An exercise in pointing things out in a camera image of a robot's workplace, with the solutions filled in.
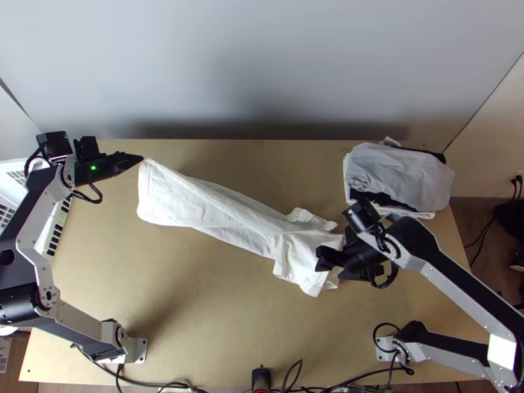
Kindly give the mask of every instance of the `table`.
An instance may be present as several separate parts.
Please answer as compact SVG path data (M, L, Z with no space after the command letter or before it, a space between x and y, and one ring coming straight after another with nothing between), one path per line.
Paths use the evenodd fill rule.
M117 140L100 141L100 149L151 157L285 214L306 208L337 221L335 231L341 233L342 159L358 143ZM260 364L271 367L279 383L304 358L299 384L336 384L387 367L376 360L371 340L381 322L402 326L420 320L438 333L487 341L480 326L419 274L400 271L385 290L342 282L314 299L275 278L271 260L193 229L146 223L136 215L137 174L133 168L99 183L100 205L73 203L52 266L63 300L101 320L115 318L130 335L149 339L146 362L125 367L129 377L246 388ZM451 209L424 223L444 252L467 267ZM69 344L34 329L20 379L114 384ZM412 377L395 372L393 383L473 379L430 362L414 368ZM385 380L382 374L365 381Z

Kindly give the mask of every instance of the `black cable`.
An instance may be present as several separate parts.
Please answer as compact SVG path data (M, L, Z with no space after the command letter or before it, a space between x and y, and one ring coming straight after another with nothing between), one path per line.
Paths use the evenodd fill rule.
M515 178L512 179L512 184L513 184L514 189L513 189L513 196L512 196L512 199L511 199L511 200L512 200L512 202L513 202L513 201L515 200L515 196L516 196L516 194L517 194L517 180L516 180ZM489 229L489 227L490 227L491 224L493 223L493 220L494 220L493 218L490 219L490 220L486 223L486 225L484 225L484 228L482 228L482 230L481 230L480 233L479 233L479 236L477 236L477 238L475 239L475 241L472 242L472 243L469 243L469 244L468 244L467 246L465 246L464 248L469 248L469 247L473 246L474 244L476 244L476 243L480 240L480 238L483 236L484 232L487 231L487 230Z
M519 200L520 196L522 194L522 176L521 175L516 175L515 179L520 183L519 196L517 196L517 200Z
M34 160L37 157L37 155L42 152L42 150L44 149L44 146L45 144L40 146L38 149L36 149L35 152L31 154L29 158L26 160L26 163L24 165L24 175L26 179L29 176L29 166L31 165L31 161Z
M120 382L119 382L120 373L122 372L123 368L124 368L124 364L119 364L117 367L117 374L115 375L115 384L117 385L117 390L119 391L119 393L123 393L122 388L120 387Z
M293 365L286 371L286 374L284 375L284 379L282 380L282 387L280 388L280 393L289 393L290 390L293 388L293 385L297 382L297 379L299 378L300 372L302 371L302 363L303 359L298 359ZM293 371L295 367L299 366L299 369L297 370L297 374L295 375L295 379L291 384L286 388L286 383L288 383L288 378L290 377L290 373Z
M387 354L392 354L393 352L397 352L396 349L384 349L384 348L381 348L381 346L377 344L380 342L380 339L377 338L377 332L383 326L391 326L392 328L397 329L397 333L400 331L397 325L390 324L389 322L383 322L381 324L378 324L375 326L375 329L373 329L373 343L375 344L375 346L378 349L380 349L382 352L385 352Z
M486 223L486 225L484 225L484 228L482 228L482 230L481 230L480 233L479 233L479 236L475 239L475 241L472 242L472 243L469 243L469 244L468 244L467 246L465 246L464 248L469 248L469 247L475 245L475 243L478 242L478 241L480 240L480 238L482 237L482 235L484 234L484 231L486 231L486 230L491 226L492 223L493 223L493 218L490 219L490 220Z
M89 202L89 203L94 203L94 204L102 203L103 201L102 192L98 188L96 188L96 186L93 183L89 183L89 187L91 187L91 189L98 195L98 199L91 199L89 198L89 196L85 195L84 193L81 193L78 190L74 190L71 194L77 197L78 199L85 200L86 202Z
M486 240L486 234L487 234L487 231L489 230L489 228L491 227L491 224L493 224L493 220L491 220L489 222L489 226L486 228L486 230L484 231L484 235L482 236L482 241L480 242L480 246L479 246L479 249L477 250L477 253L475 254L475 256L473 257L471 263L470 263L470 267L473 266L473 264L475 263L477 257L480 255L480 251L482 251L482 246L484 245L484 240Z
M512 182L512 185L514 187L513 196L512 196L512 201L514 201L515 200L515 196L517 194L517 179L513 178L513 179L511 179L511 182Z
M82 354L82 356L84 356L87 360L89 360L89 362L94 364L96 367L98 367L99 369L101 369L105 373L114 376L114 378L117 378L117 375L118 375L118 380L120 380L120 381L124 381L124 382L130 383L130 384L136 385L136 386L143 386L143 387L146 387L146 388L160 388L160 389L161 388L180 388L180 389L191 389L191 390L194 390L196 393L208 393L207 391L205 391L202 388L198 388L196 386L192 386L192 385L189 385L189 384L184 383L184 382L173 381L173 382L168 382L168 383L154 383L154 382L135 381L134 379L131 379L131 378L128 378L128 377L123 377L120 373L118 373L118 370L117 370L116 373L114 373L110 369L108 369L108 368L106 368L106 367L104 367L104 366L102 366L102 365L100 365L100 364L98 364L96 362L93 362L89 358L89 356L87 356L84 352L82 352L82 350L80 349L80 347L78 345L72 344L71 348L78 349L78 351Z

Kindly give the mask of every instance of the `white towel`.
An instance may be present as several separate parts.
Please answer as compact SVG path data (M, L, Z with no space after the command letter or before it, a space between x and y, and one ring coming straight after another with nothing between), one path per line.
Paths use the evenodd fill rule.
M318 246L342 248L344 236L329 233L337 226L332 221L300 208L284 215L236 191L189 178L151 159L140 163L138 196L137 214L144 221L191 227L274 259L275 276L298 284L313 297L322 289L338 287L339 269L315 272Z
M347 200L350 188L384 193L424 213L446 207L455 176L428 153L368 142L355 146L343 166Z

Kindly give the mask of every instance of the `floor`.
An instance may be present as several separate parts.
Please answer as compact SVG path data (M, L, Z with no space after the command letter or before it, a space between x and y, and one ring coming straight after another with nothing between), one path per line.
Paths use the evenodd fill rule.
M458 230L464 244L469 244L476 239L484 224L491 219L491 210L494 204L478 202L454 202L451 204ZM511 304L521 302L519 294L524 273L515 272L508 268L512 254L517 248L517 242L511 238L502 227L493 224L486 237L482 252L477 258L472 272L494 291L502 291L502 296ZM477 248L466 250L471 261ZM462 393L493 393L496 390L487 381L468 381L459 384ZM455 383L433 384L406 384L393 385L394 391L399 393L444 393L458 392ZM123 388L126 393L152 392L150 388ZM114 386L82 386L40 384L39 393L114 393ZM214 390L213 393L226 392Z

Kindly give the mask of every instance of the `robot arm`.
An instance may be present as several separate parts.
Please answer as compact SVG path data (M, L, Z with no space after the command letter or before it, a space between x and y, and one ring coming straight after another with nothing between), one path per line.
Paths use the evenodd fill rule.
M72 341L93 361L142 363L147 340L127 336L115 320L99 321L62 301L50 263L35 244L55 205L76 187L116 176L143 157L101 154L94 137L75 140L73 154L65 132L41 134L37 141L36 154L42 153L50 167L29 173L28 193L0 236L0 324L45 330Z
M340 278L369 280L383 273L380 264L391 261L392 274L402 268L418 272L450 297L462 310L489 332L489 344L475 343L430 333L422 322L412 321L397 334L378 337L377 358L434 362L489 379L499 392L521 388L523 378L524 317L470 272L445 255L435 236L418 220L389 215L384 227L380 215L367 200L345 212L351 236L358 238L342 252L317 249L317 270L334 265L345 271Z

